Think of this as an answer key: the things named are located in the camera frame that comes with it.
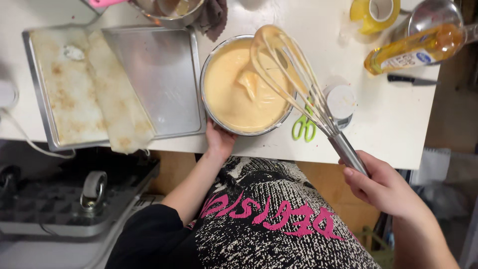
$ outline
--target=oil bottle label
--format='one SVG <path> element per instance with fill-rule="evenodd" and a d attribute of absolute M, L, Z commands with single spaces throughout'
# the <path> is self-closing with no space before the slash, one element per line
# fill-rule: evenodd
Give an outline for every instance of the oil bottle label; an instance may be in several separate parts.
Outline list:
<path fill-rule="evenodd" d="M 392 58 L 388 58 L 380 65 L 382 69 L 386 68 L 407 68 L 422 66 L 436 62 L 435 59 L 425 50 L 417 49 Z"/>

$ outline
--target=whisk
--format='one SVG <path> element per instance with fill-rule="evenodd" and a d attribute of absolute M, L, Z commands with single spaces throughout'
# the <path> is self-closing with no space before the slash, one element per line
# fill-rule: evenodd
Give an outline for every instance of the whisk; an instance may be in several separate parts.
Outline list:
<path fill-rule="evenodd" d="M 261 62 L 261 58 L 271 56 L 290 84 L 302 100 L 312 109 L 307 113 L 292 97 L 291 93 L 280 86 Z M 250 48 L 252 65 L 262 79 L 288 101 L 293 107 L 307 116 L 317 127 L 327 135 L 328 140 L 345 165 L 369 176 L 362 160 L 348 142 L 345 135 L 338 129 L 327 106 L 326 99 L 319 88 L 317 78 L 305 58 L 297 42 L 284 31 L 274 25 L 261 27 L 252 41 Z"/>

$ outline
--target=batter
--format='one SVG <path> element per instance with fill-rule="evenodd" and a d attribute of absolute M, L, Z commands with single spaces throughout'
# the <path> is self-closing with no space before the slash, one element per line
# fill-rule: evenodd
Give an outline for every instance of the batter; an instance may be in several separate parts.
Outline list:
<path fill-rule="evenodd" d="M 289 103 L 248 65 L 251 42 L 238 40 L 221 48 L 209 62 L 204 78 L 211 112 L 227 127 L 245 133 L 271 127 L 289 108 Z M 259 57 L 269 74 L 290 91 L 287 78 L 270 56 Z"/>

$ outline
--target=scissors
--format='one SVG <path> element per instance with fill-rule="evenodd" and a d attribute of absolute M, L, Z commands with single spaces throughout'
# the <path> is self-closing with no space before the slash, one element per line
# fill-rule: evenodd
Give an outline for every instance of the scissors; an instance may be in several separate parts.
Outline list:
<path fill-rule="evenodd" d="M 312 116 L 312 109 L 310 109 L 308 105 L 305 105 L 305 109 Z M 300 124 L 299 134 L 295 135 L 296 134 L 295 128 L 298 124 Z M 292 138 L 294 140 L 298 140 L 302 136 L 302 132 L 304 131 L 304 129 L 305 129 L 305 134 L 304 134 L 305 141 L 306 142 L 312 141 L 315 137 L 315 124 L 311 120 L 309 120 L 309 118 L 307 118 L 307 116 L 305 115 L 302 115 L 292 126 Z M 312 129 L 312 134 L 310 136 L 309 136 L 309 129 Z"/>

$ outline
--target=brown cloth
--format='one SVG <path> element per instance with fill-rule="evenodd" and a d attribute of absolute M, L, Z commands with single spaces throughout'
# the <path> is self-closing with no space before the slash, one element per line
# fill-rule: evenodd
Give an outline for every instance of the brown cloth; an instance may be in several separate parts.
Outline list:
<path fill-rule="evenodd" d="M 221 35 L 228 21 L 228 4 L 226 0 L 206 0 L 199 26 L 206 36 L 215 42 Z"/>

